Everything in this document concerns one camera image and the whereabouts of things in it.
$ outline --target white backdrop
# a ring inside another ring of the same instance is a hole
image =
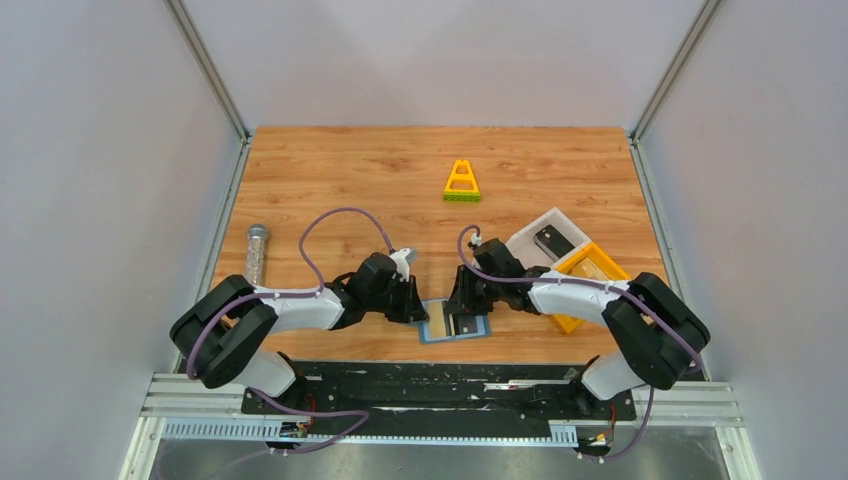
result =
[[[186,4],[250,128],[632,128],[701,0]]]
[[[0,476],[118,476],[235,134],[161,1],[0,6]]]
[[[848,4],[728,1],[644,141],[763,477],[845,478]]]

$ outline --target wooden tabletop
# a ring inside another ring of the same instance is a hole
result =
[[[458,158],[471,161],[483,200],[442,200]],[[375,215],[396,248],[415,247],[412,273],[422,299],[451,293],[456,237],[469,223],[504,242],[559,207],[628,273],[664,277],[624,132],[618,128],[260,128],[251,148],[218,261],[215,283],[244,274],[246,231],[271,238],[265,285],[307,288],[315,275],[297,241],[315,217],[339,206]],[[327,218],[306,251],[327,279],[385,252],[374,226],[355,213]],[[498,304],[492,336],[420,345],[417,329],[369,314],[338,330],[274,335],[264,348],[295,359],[582,363],[615,348],[609,333],[583,324],[565,335],[546,316]]]

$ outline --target black metal plate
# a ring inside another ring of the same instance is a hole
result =
[[[359,362],[297,362],[296,365],[301,374],[322,378],[306,385],[306,393],[316,399],[317,411],[363,409],[371,414],[369,421],[357,429],[360,435],[547,437],[548,420],[610,419],[608,406],[592,417],[582,416],[569,402],[570,387],[564,384],[538,384],[509,391],[484,389],[485,383],[509,380],[570,379],[579,365]],[[625,403],[628,399],[632,400],[629,392],[612,399],[619,420],[636,418],[632,401]],[[300,407],[308,409],[306,403]],[[262,415],[277,411],[256,397],[245,396],[242,412]],[[316,419],[310,432],[335,434],[357,419]]]

